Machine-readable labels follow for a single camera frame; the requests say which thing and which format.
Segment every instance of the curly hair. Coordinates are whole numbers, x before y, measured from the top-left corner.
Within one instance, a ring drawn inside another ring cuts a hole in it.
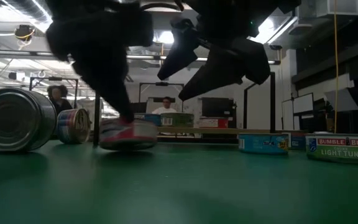
[[[62,97],[66,97],[66,96],[67,96],[68,90],[67,90],[67,87],[66,87],[65,85],[60,85],[60,86],[54,85],[54,86],[50,86],[50,87],[47,88],[48,97],[49,97],[49,98],[52,99],[52,90],[53,90],[54,88],[57,88],[57,89],[60,90],[60,94],[61,94]]]

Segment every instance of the white shirt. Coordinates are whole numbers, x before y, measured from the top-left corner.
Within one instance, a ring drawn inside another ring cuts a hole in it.
[[[155,109],[152,114],[163,114],[163,113],[176,113],[177,111],[175,109],[172,108],[168,108],[166,109],[165,107],[160,107]]]

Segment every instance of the tuna can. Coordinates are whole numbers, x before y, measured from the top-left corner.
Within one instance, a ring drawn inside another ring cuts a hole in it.
[[[156,126],[161,126],[161,116],[159,114],[136,113],[135,119],[143,119],[153,122]]]
[[[288,135],[288,147],[292,150],[306,150],[305,133],[283,133]]]
[[[288,154],[288,135],[240,133],[239,149],[256,154]]]
[[[55,125],[56,111],[47,97],[19,88],[0,89],[0,152],[38,149]]]
[[[189,113],[163,113],[161,114],[161,126],[192,128],[194,126],[194,115]]]
[[[122,124],[119,118],[107,119],[100,124],[100,142],[103,149],[136,151],[157,144],[157,127],[150,121],[136,119],[132,124]]]
[[[227,128],[228,124],[227,118],[200,118],[198,122],[200,128]]]
[[[90,137],[91,121],[85,109],[65,110],[57,117],[57,136],[65,144],[82,144]]]
[[[309,159],[358,164],[358,134],[307,134]]]

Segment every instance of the light fixture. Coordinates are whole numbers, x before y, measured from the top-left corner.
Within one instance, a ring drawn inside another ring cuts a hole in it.
[[[173,44],[175,39],[173,38],[171,31],[164,31],[161,33],[160,37],[158,38],[158,41],[164,44]]]
[[[46,74],[43,70],[38,73],[39,78],[45,78],[45,76],[46,76]]]
[[[45,83],[45,82],[39,82],[39,83],[43,86],[50,86],[48,83]]]
[[[259,27],[259,34],[256,37],[249,38],[254,42],[261,44],[266,43],[274,35],[274,23],[271,19],[267,18]]]
[[[296,21],[298,20],[298,17],[292,18],[280,31],[278,31],[270,40],[267,41],[268,44],[272,44],[275,40],[277,40],[278,37],[280,37],[288,28],[292,26]]]

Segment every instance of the blue tuna can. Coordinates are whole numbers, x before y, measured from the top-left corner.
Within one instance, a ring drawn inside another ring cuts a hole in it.
[[[159,114],[136,113],[135,119],[143,119],[153,122],[156,126],[161,126],[161,116]]]
[[[239,149],[257,154],[288,154],[288,135],[240,133]]]
[[[293,150],[306,150],[305,133],[283,133],[288,134],[288,147]]]

